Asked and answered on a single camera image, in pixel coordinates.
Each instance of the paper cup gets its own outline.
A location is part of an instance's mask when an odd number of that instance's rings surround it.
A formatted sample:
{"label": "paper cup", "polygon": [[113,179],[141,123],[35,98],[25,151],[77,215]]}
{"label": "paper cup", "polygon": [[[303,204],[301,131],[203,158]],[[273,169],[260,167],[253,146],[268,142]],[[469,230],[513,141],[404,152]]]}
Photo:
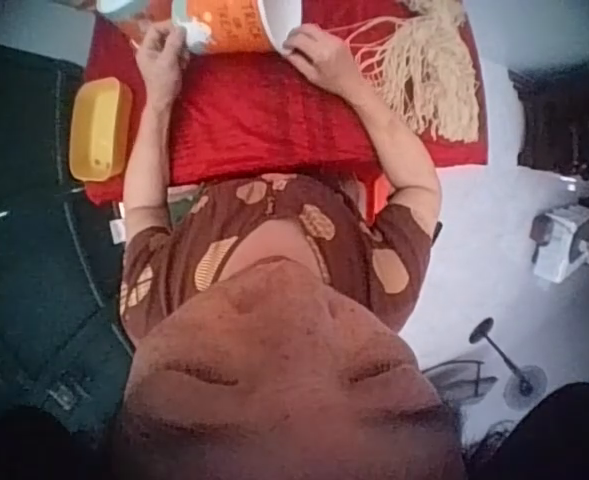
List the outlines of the paper cup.
{"label": "paper cup", "polygon": [[302,0],[174,0],[172,19],[196,54],[283,52],[301,25]]}

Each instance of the yellow plastic box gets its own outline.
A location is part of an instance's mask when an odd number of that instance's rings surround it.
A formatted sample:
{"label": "yellow plastic box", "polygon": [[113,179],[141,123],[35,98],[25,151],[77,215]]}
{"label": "yellow plastic box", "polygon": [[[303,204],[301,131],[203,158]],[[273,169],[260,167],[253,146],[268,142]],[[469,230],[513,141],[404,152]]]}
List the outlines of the yellow plastic box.
{"label": "yellow plastic box", "polygon": [[123,172],[132,91],[114,77],[83,85],[74,101],[70,171],[84,182],[102,182]]}

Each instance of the white floor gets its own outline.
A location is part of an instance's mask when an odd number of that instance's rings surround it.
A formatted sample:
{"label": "white floor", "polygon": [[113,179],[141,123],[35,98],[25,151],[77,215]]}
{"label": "white floor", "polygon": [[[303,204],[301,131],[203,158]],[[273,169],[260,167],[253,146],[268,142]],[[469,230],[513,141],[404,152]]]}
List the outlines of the white floor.
{"label": "white floor", "polygon": [[[403,332],[424,367],[463,356],[484,359],[499,384],[468,411],[466,433],[482,435],[510,411],[509,377],[487,347],[467,343],[494,317],[494,339],[519,364],[536,364],[549,390],[589,381],[589,269],[562,285],[537,280],[528,239],[534,216],[577,200],[556,176],[516,166],[523,119],[507,68],[589,60],[589,0],[465,0],[488,103],[487,167],[440,172],[445,229],[433,252],[421,302]],[[0,0],[0,43],[84,65],[93,17],[46,0]]]}

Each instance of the hand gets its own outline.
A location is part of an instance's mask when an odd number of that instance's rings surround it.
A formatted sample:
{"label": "hand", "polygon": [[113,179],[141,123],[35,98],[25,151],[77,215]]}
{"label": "hand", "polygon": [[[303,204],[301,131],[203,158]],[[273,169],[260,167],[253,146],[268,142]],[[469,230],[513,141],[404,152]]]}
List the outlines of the hand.
{"label": "hand", "polygon": [[150,25],[136,54],[147,90],[147,104],[169,108],[181,91],[182,68],[189,61],[185,29],[171,21]]}
{"label": "hand", "polygon": [[317,25],[295,28],[283,46],[292,51],[285,58],[311,83],[348,102],[367,86],[347,44]]}

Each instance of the woman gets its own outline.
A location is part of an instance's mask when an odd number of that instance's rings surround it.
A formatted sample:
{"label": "woman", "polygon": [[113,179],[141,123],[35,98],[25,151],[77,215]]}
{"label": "woman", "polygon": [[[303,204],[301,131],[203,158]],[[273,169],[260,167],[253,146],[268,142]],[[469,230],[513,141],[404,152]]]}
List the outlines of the woman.
{"label": "woman", "polygon": [[208,186],[173,231],[167,132],[184,32],[150,29],[125,178],[122,320],[136,346],[114,430],[125,478],[459,478],[456,422],[397,335],[441,205],[421,141],[315,25],[286,59],[359,115],[394,193],[368,227],[303,174]]}

